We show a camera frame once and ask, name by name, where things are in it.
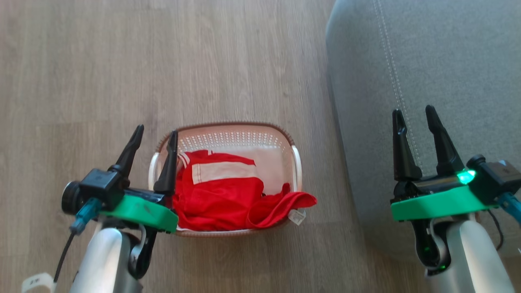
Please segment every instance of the basket handle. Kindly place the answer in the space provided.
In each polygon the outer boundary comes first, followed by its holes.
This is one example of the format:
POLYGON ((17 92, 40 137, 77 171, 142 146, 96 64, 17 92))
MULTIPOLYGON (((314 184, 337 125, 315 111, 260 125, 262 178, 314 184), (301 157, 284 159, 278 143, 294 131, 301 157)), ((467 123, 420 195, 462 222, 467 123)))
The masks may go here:
POLYGON ((159 158, 159 153, 154 153, 152 156, 152 160, 150 160, 150 167, 148 168, 148 189, 154 190, 154 183, 156 179, 156 165, 157 159, 159 158))
POLYGON ((292 145, 293 150, 293 161, 295 163, 296 170, 296 191, 302 191, 302 162, 300 161, 299 150, 296 146, 292 145))

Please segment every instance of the green bracket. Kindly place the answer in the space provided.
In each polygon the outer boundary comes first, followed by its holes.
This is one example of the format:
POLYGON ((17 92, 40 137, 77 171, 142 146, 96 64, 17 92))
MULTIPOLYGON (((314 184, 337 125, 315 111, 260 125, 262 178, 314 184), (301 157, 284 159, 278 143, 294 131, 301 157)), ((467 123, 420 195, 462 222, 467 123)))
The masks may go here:
POLYGON ((468 186, 444 192, 420 196, 391 204, 395 221, 440 218, 488 210, 494 205, 484 205, 468 186))
POLYGON ((113 211, 101 211, 100 214, 170 233, 176 232, 179 221, 169 208, 126 194, 113 211))

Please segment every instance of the black cable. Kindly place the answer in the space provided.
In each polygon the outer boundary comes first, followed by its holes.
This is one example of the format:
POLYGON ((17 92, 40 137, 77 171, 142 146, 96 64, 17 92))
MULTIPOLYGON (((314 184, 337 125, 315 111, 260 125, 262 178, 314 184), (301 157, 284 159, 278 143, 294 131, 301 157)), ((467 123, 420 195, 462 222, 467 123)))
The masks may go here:
POLYGON ((501 231, 501 227, 499 226, 498 219, 492 214, 491 210, 488 210, 490 216, 492 217, 492 220, 494 220, 495 227, 498 229, 499 232, 499 243, 498 246, 495 247, 496 251, 499 251, 501 247, 503 246, 503 231, 501 231))
POLYGON ((67 244, 65 244, 64 251, 61 253, 60 262, 58 262, 58 267, 56 268, 56 274, 54 274, 54 283, 58 282, 58 277, 60 276, 61 266, 64 263, 65 255, 67 254, 67 250, 69 250, 69 246, 72 243, 72 239, 75 234, 71 233, 69 236, 69 240, 67 240, 67 244))

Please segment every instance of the red fabric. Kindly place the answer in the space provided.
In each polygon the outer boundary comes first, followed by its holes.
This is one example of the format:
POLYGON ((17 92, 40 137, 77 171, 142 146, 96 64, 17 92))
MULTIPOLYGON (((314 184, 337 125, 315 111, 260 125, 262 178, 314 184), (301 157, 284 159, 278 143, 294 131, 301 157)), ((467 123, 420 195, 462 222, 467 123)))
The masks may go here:
POLYGON ((279 194, 263 197, 264 184, 257 177, 193 182, 195 164, 239 162, 254 166, 255 162, 248 158, 196 151, 184 153, 180 159, 184 168, 177 173, 172 204, 181 228, 196 231, 267 228, 284 219, 291 209, 309 207, 317 202, 308 193, 289 192, 289 184, 284 184, 279 194))

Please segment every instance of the red clothing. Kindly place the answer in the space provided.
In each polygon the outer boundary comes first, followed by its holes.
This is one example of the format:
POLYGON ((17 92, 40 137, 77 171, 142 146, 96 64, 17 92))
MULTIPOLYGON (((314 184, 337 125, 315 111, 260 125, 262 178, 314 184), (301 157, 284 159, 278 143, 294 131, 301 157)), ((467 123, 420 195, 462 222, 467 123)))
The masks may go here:
POLYGON ((179 156, 172 203, 179 227, 196 231, 267 228, 284 219, 291 209, 309 207, 316 199, 289 192, 289 184, 274 196, 262 196, 263 182, 253 160, 231 154, 196 151, 179 156))

